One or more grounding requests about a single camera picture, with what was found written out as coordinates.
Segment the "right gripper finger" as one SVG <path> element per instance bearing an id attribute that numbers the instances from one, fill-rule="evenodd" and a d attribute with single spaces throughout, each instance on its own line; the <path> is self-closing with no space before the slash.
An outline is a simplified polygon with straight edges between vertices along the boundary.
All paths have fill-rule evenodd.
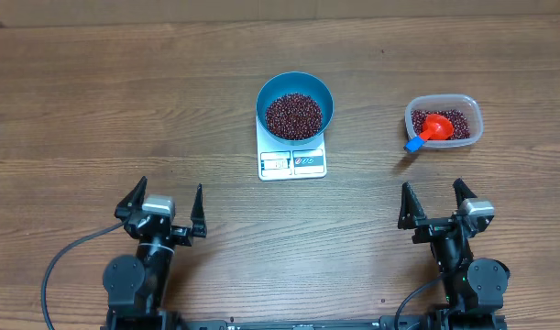
<path id="1" fill-rule="evenodd" d="M 401 186 L 401 209 L 398 218 L 399 229 L 415 229 L 426 220 L 426 214 L 411 184 Z"/>
<path id="2" fill-rule="evenodd" d="M 456 197 L 457 209 L 461 208 L 465 200 L 477 198 L 477 196 L 468 188 L 467 184 L 461 178 L 457 178 L 453 182 L 453 188 Z"/>

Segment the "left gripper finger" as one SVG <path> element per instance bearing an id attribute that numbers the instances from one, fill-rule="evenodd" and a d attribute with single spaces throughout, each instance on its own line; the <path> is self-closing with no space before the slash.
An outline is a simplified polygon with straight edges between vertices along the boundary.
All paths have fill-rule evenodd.
<path id="1" fill-rule="evenodd" d="M 192 236 L 206 238 L 207 226 L 205 223 L 205 214 L 203 210 L 203 186 L 199 183 L 197 186 L 194 203 L 191 211 Z"/>
<path id="2" fill-rule="evenodd" d="M 129 219 L 134 212 L 141 209 L 145 199 L 147 184 L 147 177 L 142 176 L 135 188 L 117 204 L 114 213 L 115 218 Z"/>

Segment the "orange measuring scoop blue handle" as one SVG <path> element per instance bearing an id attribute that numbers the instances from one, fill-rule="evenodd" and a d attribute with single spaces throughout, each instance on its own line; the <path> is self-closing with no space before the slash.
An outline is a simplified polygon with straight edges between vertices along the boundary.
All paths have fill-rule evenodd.
<path id="1" fill-rule="evenodd" d="M 437 114 L 428 115 L 423 123 L 423 131 L 416 137 L 409 140 L 404 149 L 413 153 L 420 149 L 428 140 L 446 140 L 455 132 L 451 121 Z"/>

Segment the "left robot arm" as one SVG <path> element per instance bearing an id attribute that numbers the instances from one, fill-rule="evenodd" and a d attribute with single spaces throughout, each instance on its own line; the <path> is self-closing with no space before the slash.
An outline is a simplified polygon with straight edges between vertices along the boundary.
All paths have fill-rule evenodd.
<path id="1" fill-rule="evenodd" d="M 174 225 L 172 197 L 146 196 L 148 179 L 143 177 L 115 208 L 130 237 L 138 241 L 134 255 L 111 260 L 103 274 L 108 294 L 105 329 L 177 330 L 188 326 L 181 314 L 161 308 L 167 289 L 170 264 L 177 246 L 190 247 L 196 237 L 207 236 L 203 210 L 203 187 L 196 189 L 191 226 Z"/>

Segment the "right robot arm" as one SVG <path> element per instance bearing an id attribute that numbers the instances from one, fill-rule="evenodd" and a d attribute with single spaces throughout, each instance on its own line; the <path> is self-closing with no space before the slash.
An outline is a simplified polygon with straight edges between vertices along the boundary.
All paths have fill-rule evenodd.
<path id="1" fill-rule="evenodd" d="M 414 244 L 430 246 L 439 275 L 410 293 L 393 316 L 395 329 L 505 329 L 496 312 L 503 307 L 510 270 L 492 258 L 474 258 L 468 240 L 484 232 L 495 216 L 488 199 L 477 197 L 464 183 L 453 183 L 457 209 L 448 217 L 426 215 L 411 184 L 401 186 L 398 228 L 414 231 Z M 424 315 L 403 316 L 405 306 L 420 293 L 442 284 L 445 303 Z"/>

